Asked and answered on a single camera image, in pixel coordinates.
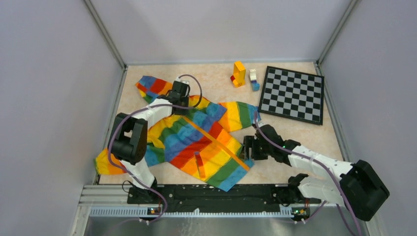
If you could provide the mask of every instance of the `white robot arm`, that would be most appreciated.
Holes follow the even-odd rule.
[[[173,83],[172,90],[168,91],[167,95],[154,99],[153,102],[146,106],[146,110],[130,117],[116,135],[112,153],[133,176],[137,177],[147,187],[152,187],[153,184],[156,184],[155,176],[149,171],[149,167],[144,159],[148,127],[152,127],[161,119],[172,114],[184,115],[186,110],[176,109],[170,105],[187,107],[188,93],[189,82],[180,81],[177,78]],[[112,135],[115,128],[126,116],[127,114],[124,113],[116,116]],[[124,133],[130,131],[132,131],[131,137],[125,136]],[[134,179],[132,179],[132,182],[136,187],[145,189],[144,186]]]
[[[314,173],[317,177],[298,174],[288,180],[289,185],[296,187],[303,197],[344,205],[339,187],[336,186],[329,172],[339,183],[356,217],[361,220],[369,221],[389,197],[388,189],[369,163],[362,160],[357,163],[334,160],[304,147],[297,141],[284,141],[270,125],[258,122],[257,126],[255,136],[244,138],[245,158],[264,160],[271,156],[277,162]],[[270,141],[301,156],[283,151],[272,145]],[[321,162],[327,170],[314,160]]]
[[[130,117],[123,123],[120,131],[116,134],[112,153],[147,188],[155,188],[157,184],[144,159],[147,148],[148,127],[152,127],[161,119],[172,114],[185,115],[187,110],[176,109],[170,105],[188,107],[188,93],[188,81],[179,81],[177,79],[173,83],[172,90],[167,95],[156,98],[147,106],[146,110]],[[157,104],[161,106],[152,108],[152,106]],[[127,115],[123,113],[116,116],[112,134],[114,134],[115,128],[126,117]],[[362,160],[357,163],[337,161],[313,152],[297,141],[282,140],[270,125],[264,125],[259,122],[258,127],[259,129],[255,136],[244,137],[244,157],[246,159],[263,160],[271,156],[280,163],[308,170],[319,177],[316,178],[306,174],[298,174],[296,177],[291,177],[288,184],[298,191],[298,195],[302,195],[304,198],[316,198],[326,200],[329,203],[343,205],[344,200],[339,191],[339,188],[341,188],[356,217],[365,221],[369,221],[388,198],[389,191],[367,162]],[[125,136],[125,132],[130,131],[132,131],[131,137]],[[305,155],[308,159],[283,151],[272,145],[271,142],[286,150]],[[313,160],[320,161],[335,176],[340,187],[336,186],[328,171]],[[133,180],[133,184],[141,189],[143,194],[147,194],[146,188],[140,183]]]

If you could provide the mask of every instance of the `orange block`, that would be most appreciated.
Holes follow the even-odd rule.
[[[245,85],[245,74],[246,69],[242,62],[236,61],[233,66],[233,75],[230,77],[230,80],[236,88]]]

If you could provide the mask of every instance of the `marble-patterned surface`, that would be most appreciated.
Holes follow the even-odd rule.
[[[232,63],[130,66],[123,86],[118,112],[130,113],[147,105],[135,87],[135,83],[144,75],[172,82],[181,74],[192,74],[199,80],[203,88],[203,96],[212,102],[242,101],[258,105],[261,91],[252,91],[248,83],[249,69],[256,69],[258,83],[262,86],[267,65],[316,74],[312,62],[244,63],[247,71],[246,85],[235,88],[230,81],[230,76],[233,72]],[[190,94],[199,94],[198,86],[194,80],[189,78],[189,81],[191,86]],[[324,122],[322,126],[267,114],[261,114],[261,116],[263,122],[272,125],[283,139],[297,140],[314,151],[337,160],[342,160],[327,106],[324,107]],[[245,135],[253,135],[254,132],[253,128],[247,128],[233,132],[232,135],[242,143]],[[169,163],[150,167],[150,171],[156,176],[158,183],[203,183]],[[269,158],[268,160],[256,161],[255,166],[239,183],[287,183],[290,176],[295,176],[300,172],[305,173],[302,170],[277,163],[272,158]],[[130,179],[126,174],[115,176],[102,175],[100,183],[122,183],[126,179]]]

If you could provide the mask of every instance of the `chessboard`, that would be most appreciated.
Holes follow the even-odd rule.
[[[267,67],[259,112],[323,124],[324,77]]]

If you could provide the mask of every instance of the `blue stripe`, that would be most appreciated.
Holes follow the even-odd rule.
[[[207,115],[212,117],[214,120],[219,121],[222,116],[226,113],[226,108],[219,104],[210,104],[207,106]]]
[[[145,88],[150,89],[155,81],[156,78],[153,76],[142,76],[142,78],[139,80],[139,83]]]
[[[248,109],[249,109],[250,120],[252,121],[252,124],[254,124],[254,113],[258,112],[258,107],[255,107],[255,106],[252,106],[252,105],[249,105],[249,104],[247,106],[248,106]],[[258,116],[258,121],[261,120],[261,114],[259,112],[258,112],[257,116]]]
[[[209,132],[214,120],[202,112],[196,112],[193,122],[206,132]],[[191,124],[184,125],[177,134],[171,134],[165,139],[165,160],[168,162],[172,161],[187,146],[198,142],[202,138],[203,134]]]
[[[152,97],[152,100],[150,101],[150,103],[152,103],[159,96],[158,94],[151,92],[149,90],[146,92],[146,95]]]
[[[146,146],[145,161],[148,166],[159,164],[158,156],[155,154],[155,152],[153,152],[149,145]]]
[[[253,161],[252,160],[246,160],[245,164],[249,167],[253,167]],[[239,182],[245,175],[247,174],[247,171],[242,167],[238,166],[235,171],[230,174],[227,179],[225,179],[223,182],[221,182],[218,186],[221,190],[229,191],[235,184]]]

